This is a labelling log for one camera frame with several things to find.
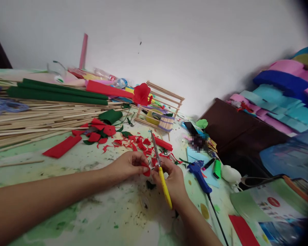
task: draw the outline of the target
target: scissors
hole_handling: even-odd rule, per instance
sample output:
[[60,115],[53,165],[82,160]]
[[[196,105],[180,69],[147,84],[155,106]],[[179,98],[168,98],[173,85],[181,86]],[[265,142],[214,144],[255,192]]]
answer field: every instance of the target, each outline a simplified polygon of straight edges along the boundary
[[167,184],[165,183],[163,170],[162,170],[162,167],[161,167],[161,158],[158,155],[157,146],[156,146],[156,142],[155,142],[155,138],[154,138],[152,130],[151,130],[151,134],[152,134],[152,142],[153,142],[153,145],[154,145],[154,151],[155,151],[157,164],[158,164],[158,174],[160,175],[160,179],[161,179],[161,182],[162,182],[163,193],[164,193],[164,196],[165,196],[165,200],[167,201],[167,204],[169,205],[170,209],[172,209],[171,198],[170,198],[170,195],[169,195]]

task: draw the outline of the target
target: green highlighter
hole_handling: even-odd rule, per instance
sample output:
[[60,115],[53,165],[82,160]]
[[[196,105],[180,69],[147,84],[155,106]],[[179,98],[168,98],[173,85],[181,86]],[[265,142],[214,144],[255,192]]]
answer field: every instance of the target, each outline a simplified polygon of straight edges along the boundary
[[221,162],[220,160],[216,159],[213,167],[213,175],[217,178],[221,178]]

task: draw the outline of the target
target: black cord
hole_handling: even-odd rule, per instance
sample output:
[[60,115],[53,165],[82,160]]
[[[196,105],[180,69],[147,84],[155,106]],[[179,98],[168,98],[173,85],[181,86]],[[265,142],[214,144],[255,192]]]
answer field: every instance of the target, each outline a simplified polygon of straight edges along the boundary
[[207,195],[208,195],[209,201],[210,201],[210,203],[211,203],[211,206],[212,206],[212,208],[213,208],[213,211],[215,212],[215,215],[216,215],[216,218],[217,218],[217,220],[218,220],[218,224],[219,224],[220,230],[221,230],[221,232],[222,232],[223,238],[225,239],[226,245],[229,246],[229,244],[228,244],[228,242],[227,242],[227,239],[226,239],[226,236],[225,236],[225,234],[224,234],[224,232],[223,232],[223,229],[222,229],[222,227],[221,227],[220,221],[219,221],[219,219],[218,219],[218,216],[217,216],[215,207],[214,207],[213,204],[212,204],[210,194],[207,193]]

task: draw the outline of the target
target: blue yarn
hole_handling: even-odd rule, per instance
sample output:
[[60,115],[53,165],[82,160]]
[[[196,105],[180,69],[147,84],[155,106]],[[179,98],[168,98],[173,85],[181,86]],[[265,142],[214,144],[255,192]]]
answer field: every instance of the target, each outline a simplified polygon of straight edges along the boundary
[[0,114],[2,114],[3,111],[17,113],[26,110],[28,110],[26,104],[15,102],[12,99],[0,98]]

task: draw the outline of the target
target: hand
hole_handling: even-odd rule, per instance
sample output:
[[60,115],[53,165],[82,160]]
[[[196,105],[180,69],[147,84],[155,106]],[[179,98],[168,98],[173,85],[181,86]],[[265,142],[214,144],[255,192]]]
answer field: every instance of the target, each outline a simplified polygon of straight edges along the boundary
[[[179,210],[181,206],[189,200],[182,170],[167,158],[161,158],[161,166],[163,172],[167,172],[169,174],[169,177],[165,180],[165,182],[168,187],[172,206],[173,208]],[[152,176],[157,186],[162,190],[162,183],[158,174],[158,166],[155,166],[154,170],[152,170]]]
[[109,164],[106,170],[115,180],[121,182],[132,175],[148,171],[148,167],[141,166],[142,162],[148,165],[148,160],[142,152],[128,151]]

